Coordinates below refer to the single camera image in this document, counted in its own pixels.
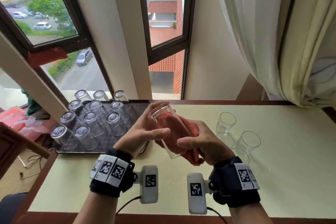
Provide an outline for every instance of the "window frame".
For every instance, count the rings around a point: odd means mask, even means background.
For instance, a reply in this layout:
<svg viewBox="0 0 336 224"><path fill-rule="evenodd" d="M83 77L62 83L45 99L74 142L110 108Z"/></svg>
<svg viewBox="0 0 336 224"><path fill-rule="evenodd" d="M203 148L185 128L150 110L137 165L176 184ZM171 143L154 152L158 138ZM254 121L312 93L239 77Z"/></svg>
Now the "window frame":
<svg viewBox="0 0 336 224"><path fill-rule="evenodd" d="M187 68L189 61L191 33L193 31L195 0L184 0L184 13L183 13L183 32L182 35L170 39L161 44L151 46L151 36L149 32L149 20L147 10L147 0L141 1L141 10L143 25L145 30L145 42L147 49L148 65L152 65L160 60L163 60L169 56L174 55L182 50L184 52L183 59L183 76L181 83L181 99L184 99L186 80L187 80Z"/></svg>
<svg viewBox="0 0 336 224"><path fill-rule="evenodd" d="M25 59L27 59L28 53L33 54L55 47L62 48L63 50L65 50L67 54L90 47L92 52L94 53L99 69L108 86L108 89L113 94L114 91L111 82L107 75L106 69L103 65L99 52L92 39L89 28L86 24L82 11L79 7L78 1L77 0L63 0L63 1L73 21L73 24L75 25L78 31L78 35L56 39L38 45L32 45L28 40L28 38L26 37L26 35L23 33L23 31L21 31L19 26L15 23L14 19L12 19L12 17L7 12L5 7L2 5L2 3L0 3L0 30ZM41 67L39 67L35 69L35 72L47 84L49 89L53 91L53 93L57 96L57 98L65 106L68 106L69 103L68 100L62 94L61 90L57 87L57 85L55 85L53 81L49 78L49 76L44 72L44 70Z"/></svg>

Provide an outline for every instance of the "gray car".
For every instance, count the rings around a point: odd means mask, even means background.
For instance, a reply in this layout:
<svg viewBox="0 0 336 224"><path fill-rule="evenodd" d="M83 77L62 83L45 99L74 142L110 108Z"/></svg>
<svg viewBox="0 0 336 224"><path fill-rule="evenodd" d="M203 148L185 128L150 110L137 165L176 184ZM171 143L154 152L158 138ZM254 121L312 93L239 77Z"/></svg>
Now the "gray car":
<svg viewBox="0 0 336 224"><path fill-rule="evenodd" d="M76 63L79 66L85 66L92 57L93 52L91 51L91 48L86 48L78 54Z"/></svg>

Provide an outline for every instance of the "dark tray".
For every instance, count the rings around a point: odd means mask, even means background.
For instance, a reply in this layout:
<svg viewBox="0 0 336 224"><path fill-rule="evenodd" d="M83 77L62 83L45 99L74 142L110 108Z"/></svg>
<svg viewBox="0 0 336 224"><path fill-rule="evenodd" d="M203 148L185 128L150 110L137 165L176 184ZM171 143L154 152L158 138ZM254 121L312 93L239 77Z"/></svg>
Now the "dark tray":
<svg viewBox="0 0 336 224"><path fill-rule="evenodd" d="M149 100L130 100L131 103L131 109L127 112L129 114L129 120L125 123L127 126L127 131L133 126L133 124L137 121L137 119L141 116L141 114L145 111L147 106L150 104ZM90 101L85 101L83 104L84 106L89 109ZM104 107L106 110L109 110L111 107L111 102L108 101L102 101ZM76 113L77 116L79 116L80 119L83 118L83 115L85 114L84 111L79 110L78 113ZM102 154L106 153L108 149L111 149L115 143L122 137L122 136L114 136L112 133L112 129L110 128L110 125L105 122L106 124L106 131L100 135L97 136L96 138L99 139L99 145L94 148L93 150L86 150L82 144L78 144L76 147L74 147L77 144L77 140L75 138L69 138L67 141L67 144L64 145L65 149L70 149L71 150L64 150L62 146L56 144L55 150L57 153L95 153L95 154ZM73 126L72 131L79 126L79 124L76 124ZM145 145L145 147L141 150L141 153L143 153L146 149L148 144Z"/></svg>

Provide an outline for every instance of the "drinking glass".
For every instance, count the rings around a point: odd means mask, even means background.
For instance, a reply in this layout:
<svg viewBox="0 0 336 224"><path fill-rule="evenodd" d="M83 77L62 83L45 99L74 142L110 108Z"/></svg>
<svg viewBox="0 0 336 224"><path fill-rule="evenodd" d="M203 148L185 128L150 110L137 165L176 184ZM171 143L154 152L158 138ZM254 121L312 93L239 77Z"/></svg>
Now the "drinking glass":
<svg viewBox="0 0 336 224"><path fill-rule="evenodd" d="M168 104L161 104L149 113L149 120L152 129L170 128L170 136L161 139L160 146L163 146L171 159L186 153L186 149L178 147L176 142L179 138L191 136L191 133L184 126L179 116Z"/></svg>
<svg viewBox="0 0 336 224"><path fill-rule="evenodd" d="M98 138L94 136L87 125L79 126L73 134L84 145L87 151L93 150L99 145Z"/></svg>
<svg viewBox="0 0 336 224"><path fill-rule="evenodd" d="M106 130L105 123L98 117L97 113L93 111L87 112L83 117L83 121L95 136L102 135Z"/></svg>
<svg viewBox="0 0 336 224"><path fill-rule="evenodd" d="M245 164L250 163L250 157L245 150L236 147L232 148L231 150L236 154L236 156L238 156L241 159L243 163Z"/></svg>
<svg viewBox="0 0 336 224"><path fill-rule="evenodd" d="M82 101L78 99L71 101L68 105L68 108L70 111L73 111L78 115L81 111L88 112L86 107L83 105Z"/></svg>
<svg viewBox="0 0 336 224"><path fill-rule="evenodd" d="M216 132L229 133L233 125L236 124L236 117L229 112L222 112L216 125Z"/></svg>
<svg viewBox="0 0 336 224"><path fill-rule="evenodd" d="M228 133L225 132L219 132L217 134L217 137L223 142L225 143L230 149L233 147L233 145L235 144L232 136L230 136Z"/></svg>
<svg viewBox="0 0 336 224"><path fill-rule="evenodd" d="M110 112L107 115L106 121L110 124L115 136L122 136L127 130L126 125L120 119L120 115L116 112Z"/></svg>
<svg viewBox="0 0 336 224"><path fill-rule="evenodd" d="M76 124L83 122L73 111L67 111L61 115L61 124L65 125L68 129L73 130Z"/></svg>
<svg viewBox="0 0 336 224"><path fill-rule="evenodd" d="M114 112L118 111L121 117L121 120L124 123L126 123L129 120L129 114L127 113L124 103L121 102L120 100L116 100L111 103L111 110Z"/></svg>
<svg viewBox="0 0 336 224"><path fill-rule="evenodd" d="M128 98L125 94L125 91L123 90L117 90L115 93L114 93L114 99L115 100L120 100L124 103L124 107L126 109L126 112L131 109L131 103L128 101Z"/></svg>
<svg viewBox="0 0 336 224"><path fill-rule="evenodd" d="M95 100L99 100L99 101L110 101L110 99L108 98L108 96L106 95L105 91L103 90L98 90L93 94L93 98Z"/></svg>
<svg viewBox="0 0 336 224"><path fill-rule="evenodd" d="M64 150L72 150L79 143L79 140L74 137L74 134L72 133L72 131L64 125L58 125L54 127L50 132L50 136L59 145L61 145ZM72 141L74 141L74 146L73 147L69 146L66 148L65 145L69 142L70 138L72 138Z"/></svg>
<svg viewBox="0 0 336 224"><path fill-rule="evenodd" d="M106 121L107 110L103 106L102 102L100 102L99 100L93 100L89 104L89 108L91 111L96 112L103 122Z"/></svg>
<svg viewBox="0 0 336 224"><path fill-rule="evenodd" d="M82 101L82 103L84 104L84 101L92 101L92 98L90 97L90 95L87 93L86 90L78 90L75 93L75 98L77 98L78 100Z"/></svg>
<svg viewBox="0 0 336 224"><path fill-rule="evenodd" d="M261 145L261 140L258 135L252 131L245 131L241 134L239 140L234 147L240 148L246 152L247 155Z"/></svg>

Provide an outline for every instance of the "red cloth on window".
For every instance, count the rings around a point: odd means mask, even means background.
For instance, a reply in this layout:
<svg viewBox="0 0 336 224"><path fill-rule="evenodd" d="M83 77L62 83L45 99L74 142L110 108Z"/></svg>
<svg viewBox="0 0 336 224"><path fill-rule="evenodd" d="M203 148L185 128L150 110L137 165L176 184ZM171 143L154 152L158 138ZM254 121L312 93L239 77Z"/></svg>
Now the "red cloth on window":
<svg viewBox="0 0 336 224"><path fill-rule="evenodd" d="M187 131L185 131L185 128L181 126L180 121L176 119L176 117L171 113L165 112L162 113L160 116L156 117L157 124L159 124L160 128L170 128L171 131L170 136L165 138L164 142L172 152L174 152L175 154L182 153L181 156L187 159L192 165L200 166L204 163L204 159L199 157L199 153L201 152L200 149L186 150L176 144L179 138L187 136L196 137L199 135L200 132L198 128L190 121L181 116L179 116L179 118L187 128ZM161 140L156 140L155 142L162 148L164 148Z"/></svg>

